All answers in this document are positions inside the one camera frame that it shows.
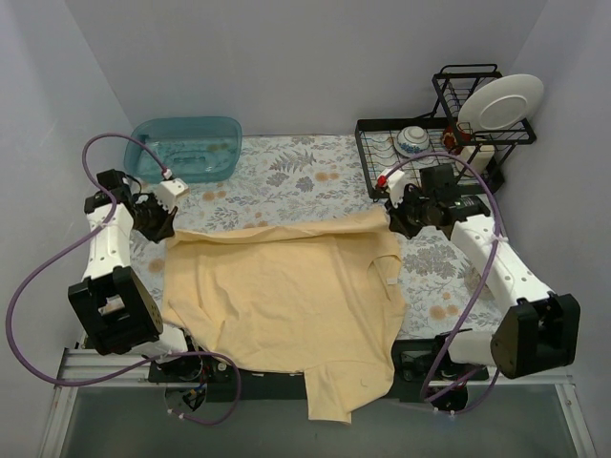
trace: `teal plastic bin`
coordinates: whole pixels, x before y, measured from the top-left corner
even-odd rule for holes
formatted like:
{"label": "teal plastic bin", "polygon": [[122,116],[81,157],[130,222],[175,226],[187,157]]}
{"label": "teal plastic bin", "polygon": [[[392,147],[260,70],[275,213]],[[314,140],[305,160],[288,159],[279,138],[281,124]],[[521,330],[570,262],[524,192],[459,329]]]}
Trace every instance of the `teal plastic bin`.
{"label": "teal plastic bin", "polygon": [[[242,148],[242,127],[230,117],[169,117],[140,124],[132,133],[158,154],[175,177],[187,183],[228,179],[236,170]],[[159,183],[161,173],[151,156],[133,142],[125,149],[125,170]]]}

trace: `dish rack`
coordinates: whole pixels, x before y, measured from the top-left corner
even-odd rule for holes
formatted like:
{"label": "dish rack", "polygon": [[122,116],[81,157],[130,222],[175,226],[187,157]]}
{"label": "dish rack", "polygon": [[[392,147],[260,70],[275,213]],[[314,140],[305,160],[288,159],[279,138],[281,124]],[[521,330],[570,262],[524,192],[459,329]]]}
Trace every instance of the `dish rack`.
{"label": "dish rack", "polygon": [[[447,153],[442,142],[443,131],[451,126],[457,146],[475,146],[467,160],[471,163],[479,153],[481,145],[495,147],[495,156],[481,174],[486,185],[495,193],[505,182],[501,166],[517,145],[529,145],[537,136],[526,119],[516,122],[508,129],[473,132],[468,123],[461,123],[463,132],[471,135],[465,140],[459,134],[457,117],[465,101],[480,87],[502,77],[496,64],[447,65],[432,76],[432,86],[437,99],[432,111],[406,119],[359,119],[354,135],[365,174],[369,196],[374,199],[389,198],[385,190],[376,189],[380,174],[405,159],[395,148],[395,139],[401,130],[418,126],[426,130],[431,140],[431,151]],[[443,116],[438,116],[439,108]],[[419,169],[451,163],[462,195],[483,194],[483,189],[474,177],[465,175],[465,167],[455,160],[444,157],[424,157],[401,167],[408,181],[420,186]]]}

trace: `patterned table surface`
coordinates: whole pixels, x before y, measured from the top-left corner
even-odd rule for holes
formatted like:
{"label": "patterned table surface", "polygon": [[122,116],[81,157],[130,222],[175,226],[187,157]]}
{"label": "patterned table surface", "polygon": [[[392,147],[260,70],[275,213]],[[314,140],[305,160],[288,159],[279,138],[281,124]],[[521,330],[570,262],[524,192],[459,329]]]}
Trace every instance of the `patterned table surface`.
{"label": "patterned table surface", "polygon": [[[353,136],[246,137],[234,175],[220,183],[191,185],[175,227],[230,231],[339,218],[371,205],[379,203],[367,194]],[[159,304],[165,244],[143,243],[138,234],[134,238],[132,265]],[[409,305],[398,339],[431,338],[451,330],[479,281],[477,272],[434,228],[411,240],[397,238],[403,258],[399,283]],[[499,320],[485,288],[466,326],[492,330]]]}

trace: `gray wall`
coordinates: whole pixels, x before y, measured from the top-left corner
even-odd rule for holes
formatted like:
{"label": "gray wall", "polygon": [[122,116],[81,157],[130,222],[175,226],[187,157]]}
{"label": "gray wall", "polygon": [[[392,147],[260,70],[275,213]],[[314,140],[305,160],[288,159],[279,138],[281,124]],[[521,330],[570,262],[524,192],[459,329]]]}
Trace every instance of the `gray wall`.
{"label": "gray wall", "polygon": [[247,134],[414,116],[448,63],[508,70],[545,0],[66,0],[133,124],[230,115]]}
{"label": "gray wall", "polygon": [[[0,315],[19,282],[88,231],[83,199],[93,187],[80,166],[92,135],[129,133],[100,68],[62,0],[0,0]],[[122,143],[93,150],[92,166],[120,167]],[[17,341],[28,358],[55,375],[78,322],[66,299],[80,280],[87,247],[57,262],[23,295]],[[0,339],[0,454],[35,456],[53,387],[35,379]]]}
{"label": "gray wall", "polygon": [[600,456],[611,456],[611,3],[548,2],[512,70],[541,77],[538,141],[506,168],[500,205],[532,269],[581,304],[571,370]]}

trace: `purple cable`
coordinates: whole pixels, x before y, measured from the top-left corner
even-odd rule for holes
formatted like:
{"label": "purple cable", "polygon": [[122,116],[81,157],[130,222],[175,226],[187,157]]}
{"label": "purple cable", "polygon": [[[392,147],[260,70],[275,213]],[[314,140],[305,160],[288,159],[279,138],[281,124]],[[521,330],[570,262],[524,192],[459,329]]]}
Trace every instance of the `purple cable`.
{"label": "purple cable", "polygon": [[[115,196],[113,196],[113,194],[110,191],[108,191],[108,189],[104,188],[102,185],[100,185],[97,182],[97,180],[95,180],[94,176],[92,175],[91,171],[89,170],[89,166],[87,165],[87,153],[89,151],[89,148],[92,146],[93,143],[95,143],[96,141],[100,140],[101,138],[108,138],[108,137],[124,138],[126,140],[134,142],[136,145],[138,145],[140,148],[142,148],[144,151],[146,151],[153,158],[153,160],[157,164],[159,164],[159,167],[161,168],[162,172],[165,172],[167,170],[167,167],[163,164],[163,162],[161,162],[161,159],[159,159],[159,157],[149,147],[147,147],[144,143],[136,140],[135,138],[131,138],[128,135],[116,134],[116,133],[100,134],[100,135],[94,136],[87,143],[85,143],[85,146],[83,147],[83,153],[82,153],[82,164],[83,164],[83,169],[85,171],[85,175],[87,175],[87,178],[89,179],[89,181],[91,183],[93,183],[94,186],[97,189],[99,189],[102,193],[104,193],[106,196],[108,196],[108,198],[111,200],[111,203],[112,203],[111,211],[106,216],[106,218],[102,221],[102,223],[100,225],[98,225],[92,232],[90,232],[86,236],[84,236],[81,239],[77,240],[76,242],[74,242],[70,246],[68,246],[68,247],[64,248],[63,250],[61,250],[56,255],[52,256],[50,259],[48,259],[45,262],[43,262],[42,264],[40,264],[25,279],[23,279],[23,281],[21,281],[21,283],[19,284],[19,286],[15,290],[14,294],[12,295],[11,301],[9,302],[9,308],[7,309],[7,316],[6,316],[6,320],[5,320],[5,330],[6,330],[6,333],[7,333],[7,341],[9,342],[9,347],[11,348],[12,354],[15,356],[17,361],[21,365],[23,365],[26,369],[28,369],[28,371],[31,374],[33,374],[34,376],[36,376],[40,380],[43,380],[44,382],[50,383],[52,385],[59,385],[59,386],[87,386],[87,385],[99,384],[101,382],[106,382],[108,380],[111,380],[114,377],[118,377],[119,375],[122,375],[122,374],[124,374],[126,372],[129,372],[130,370],[135,369],[136,367],[140,367],[141,365],[150,363],[150,362],[152,362],[154,360],[157,360],[157,359],[161,358],[162,356],[165,356],[165,355],[159,355],[159,356],[156,356],[156,357],[147,358],[147,359],[139,361],[139,362],[137,362],[135,364],[129,365],[127,367],[124,367],[124,368],[118,370],[117,372],[113,372],[111,374],[105,375],[103,377],[98,377],[96,379],[85,380],[85,381],[81,381],[81,382],[67,382],[65,380],[59,380],[59,379],[55,379],[54,377],[50,377],[49,375],[44,374],[43,372],[38,370],[36,367],[34,367],[26,359],[26,357],[21,353],[21,350],[19,350],[19,347],[17,346],[17,342],[15,341],[15,338],[14,338],[14,335],[13,335],[13,332],[12,332],[12,316],[14,314],[15,306],[17,305],[17,301],[19,300],[19,297],[21,296],[21,293],[23,293],[24,289],[26,289],[28,284],[30,284],[30,282],[32,280],[34,280],[38,276],[38,274],[40,274],[43,270],[45,270],[47,267],[52,265],[54,262],[56,262],[57,260],[63,258],[67,254],[72,252],[75,248],[79,247],[83,243],[87,242],[88,240],[92,239],[97,234],[99,234],[100,231],[103,229],[104,224],[107,224],[108,222],[110,222],[112,217],[113,217],[113,215],[115,214],[115,211],[116,211],[116,198],[115,198]],[[236,405],[237,405],[237,403],[238,403],[238,401],[240,399],[240,394],[242,392],[242,379],[240,377],[240,371],[238,370],[238,367],[234,364],[234,362],[231,361],[226,356],[220,354],[220,353],[214,353],[214,352],[208,352],[208,351],[188,351],[188,352],[184,352],[184,353],[173,353],[172,356],[211,356],[211,357],[214,357],[214,358],[221,358],[221,359],[227,361],[229,364],[231,364],[231,366],[233,367],[234,372],[236,373],[236,379],[237,379],[237,382],[238,382],[238,388],[236,390],[236,398],[234,399],[233,404],[227,410],[227,412],[223,416],[221,416],[219,420],[216,420],[214,422],[206,422],[206,421],[204,421],[202,419],[199,419],[197,417],[192,417],[190,415],[183,414],[184,418],[187,418],[188,420],[192,420],[194,422],[200,423],[202,425],[207,425],[207,426],[217,425],[217,424],[223,422],[224,420],[226,420],[229,417],[229,415],[231,415],[233,413],[233,411],[235,410]]]}
{"label": "purple cable", "polygon": [[[495,226],[494,226],[493,233],[494,233],[494,235],[496,237],[499,237],[500,234],[501,234],[501,224],[502,224],[502,222],[501,222],[501,219],[500,219],[500,210],[498,209],[498,204],[496,203],[495,197],[493,196],[493,193],[490,191],[490,189],[486,185],[486,182],[479,175],[479,173],[475,171],[475,169],[471,166],[471,164],[469,164],[466,160],[462,159],[461,157],[448,155],[446,153],[425,153],[425,154],[417,155],[417,156],[410,157],[408,159],[402,160],[401,162],[395,164],[386,173],[386,178],[388,179],[397,170],[399,170],[401,167],[403,167],[404,165],[406,165],[406,164],[408,164],[408,163],[410,163],[412,161],[421,159],[423,157],[431,157],[431,156],[445,157],[445,158],[448,158],[448,159],[455,160],[456,162],[459,162],[463,166],[465,166],[467,168],[467,170],[469,170],[469,172],[471,172],[474,175],[475,179],[479,182],[479,184],[481,185],[482,189],[484,190],[484,193],[486,194],[486,197],[488,198],[488,201],[490,201],[490,205],[492,207],[493,215],[495,217]],[[475,289],[473,295],[471,296],[471,298],[467,302],[467,306],[465,307],[465,310],[460,315],[460,318],[458,319],[458,321],[456,322],[456,325],[454,326],[454,328],[450,332],[450,335],[446,338],[446,341],[444,342],[444,344],[442,345],[441,349],[439,350],[439,353],[437,354],[437,357],[435,358],[434,362],[432,363],[431,369],[429,370],[429,373],[427,374],[427,377],[425,378],[425,381],[422,384],[422,389],[420,390],[420,397],[424,401],[426,401],[426,402],[431,403],[432,401],[440,398],[441,396],[446,394],[448,391],[454,389],[455,387],[457,387],[461,383],[466,382],[467,380],[469,380],[477,372],[477,369],[474,369],[474,370],[470,371],[469,373],[467,373],[466,375],[464,375],[463,377],[461,377],[460,379],[458,379],[457,381],[455,381],[454,383],[452,383],[451,385],[448,385],[444,389],[440,390],[439,392],[433,394],[432,396],[427,397],[427,390],[429,389],[429,385],[430,385],[431,380],[432,380],[432,378],[433,378],[433,376],[435,374],[435,371],[437,370],[437,368],[441,364],[441,360],[443,359],[443,357],[448,352],[448,348],[450,347],[450,344],[452,343],[452,341],[454,340],[454,337],[456,336],[456,334],[460,330],[460,327],[467,320],[467,317],[471,313],[471,310],[474,307],[475,302],[477,301],[477,298],[479,297],[479,295],[481,294],[482,290],[484,289],[484,286],[486,285],[486,280],[488,279],[488,275],[490,274],[490,271],[492,270],[493,262],[495,261],[495,256],[496,256],[496,250],[497,249],[498,249],[498,239],[495,239],[493,241],[493,243],[492,243],[492,249],[490,250],[490,256],[488,257],[488,260],[486,261],[486,265],[484,266],[484,269],[483,269],[483,271],[481,273],[481,280],[479,281],[479,284],[477,285],[477,288]],[[484,394],[475,403],[473,403],[470,406],[465,407],[464,409],[462,409],[461,410],[462,413],[466,413],[466,412],[468,412],[470,410],[473,410],[474,408],[476,408],[477,406],[479,406],[483,402],[483,400],[492,391],[492,389],[493,389],[493,387],[494,387],[494,385],[496,383],[496,379],[498,378],[498,374],[499,374],[499,371],[497,369],[496,373],[495,373],[495,375],[494,375],[494,377],[493,377],[493,379],[492,379],[492,381],[491,381],[491,383],[490,383],[490,385],[488,387],[488,389],[486,389]]]}

